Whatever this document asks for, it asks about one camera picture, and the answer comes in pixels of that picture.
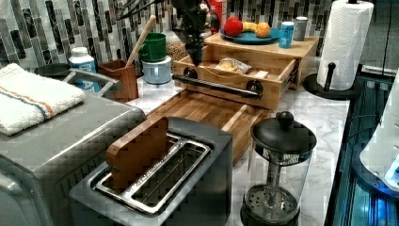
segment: blue can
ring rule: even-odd
[[[279,47],[288,49],[291,47],[294,35],[294,22],[283,22],[279,32]]]

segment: striped towel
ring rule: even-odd
[[[0,132],[13,135],[84,100],[81,89],[9,64],[0,70]]]

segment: tile backsplash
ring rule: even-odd
[[[141,1],[144,6],[149,0]],[[243,21],[281,22],[309,18],[307,35],[320,37],[318,55],[331,9],[331,0],[226,0],[224,15]],[[71,49],[85,46],[97,63],[127,58],[150,14],[155,32],[171,29],[175,9],[170,0],[116,21],[126,0],[2,0],[0,8],[0,67],[16,62],[23,68],[67,62]]]

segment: french press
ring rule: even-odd
[[[297,225],[316,136],[288,111],[258,122],[251,134],[250,183],[240,213],[243,224]]]

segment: paper towel roll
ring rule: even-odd
[[[348,4],[347,0],[332,3],[317,74],[317,83],[321,87],[325,86],[328,64],[331,62],[336,64],[336,68],[330,89],[346,90],[352,87],[373,7],[373,4],[362,1],[357,4]]]

